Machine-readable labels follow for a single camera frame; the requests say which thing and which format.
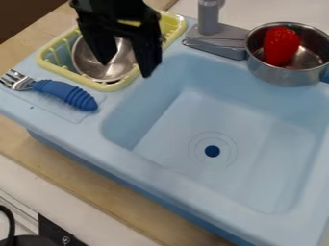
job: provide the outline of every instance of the dish rack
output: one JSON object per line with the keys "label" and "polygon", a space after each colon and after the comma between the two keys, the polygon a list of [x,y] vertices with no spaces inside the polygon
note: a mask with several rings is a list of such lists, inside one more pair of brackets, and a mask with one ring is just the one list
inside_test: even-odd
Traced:
{"label": "dish rack", "polygon": [[[166,39],[164,43],[165,50],[187,29],[188,22],[180,15],[170,12],[159,12],[162,15],[160,27]],[[132,70],[128,72],[124,78],[114,84],[107,84],[106,82],[98,83],[88,78],[85,74],[79,74],[73,66],[71,50],[80,35],[81,32],[78,26],[76,26],[42,47],[37,53],[38,65],[72,81],[101,92],[111,92],[123,89],[132,83],[140,74],[137,64],[134,64]]]}

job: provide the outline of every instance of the strawberry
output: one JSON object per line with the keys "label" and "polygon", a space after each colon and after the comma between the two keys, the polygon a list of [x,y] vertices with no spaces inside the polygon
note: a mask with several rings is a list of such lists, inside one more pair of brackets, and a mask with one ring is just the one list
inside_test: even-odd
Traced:
{"label": "strawberry", "polygon": [[300,45],[300,37],[285,26],[272,27],[266,32],[264,39],[265,62],[279,66],[288,62],[296,54]]}

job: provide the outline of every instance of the gray faucet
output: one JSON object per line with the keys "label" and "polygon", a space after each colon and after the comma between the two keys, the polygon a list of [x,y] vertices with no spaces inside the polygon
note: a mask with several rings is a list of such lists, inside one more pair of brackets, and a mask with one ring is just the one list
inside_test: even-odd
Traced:
{"label": "gray faucet", "polygon": [[198,24],[191,27],[183,44],[222,57],[244,60],[248,30],[218,23],[225,0],[198,0]]}

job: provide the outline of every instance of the black cable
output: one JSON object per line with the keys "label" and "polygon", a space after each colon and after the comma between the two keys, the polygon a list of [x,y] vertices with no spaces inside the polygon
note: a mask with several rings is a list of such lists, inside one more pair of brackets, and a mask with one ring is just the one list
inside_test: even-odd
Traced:
{"label": "black cable", "polygon": [[0,211],[2,211],[7,216],[9,223],[10,223],[10,229],[8,232],[8,238],[7,238],[5,246],[14,246],[15,224],[14,224],[13,214],[9,209],[7,209],[6,207],[1,206],[1,205],[0,205]]}

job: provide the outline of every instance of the metal bowl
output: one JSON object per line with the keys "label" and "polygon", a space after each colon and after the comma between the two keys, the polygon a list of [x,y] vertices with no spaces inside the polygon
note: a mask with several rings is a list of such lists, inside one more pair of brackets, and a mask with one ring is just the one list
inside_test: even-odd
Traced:
{"label": "metal bowl", "polygon": [[115,83],[122,79],[136,63],[131,42],[127,39],[116,37],[117,53],[103,65],[92,54],[84,38],[80,36],[72,49],[72,61],[75,69],[80,74],[99,83]]}
{"label": "metal bowl", "polygon": [[[273,66],[263,60],[266,32],[271,27],[287,26],[295,30],[301,44],[295,56],[284,66]],[[306,86],[323,78],[329,66],[329,36],[321,30],[294,22],[275,22],[255,28],[246,38],[248,67],[258,78],[281,86]]]}

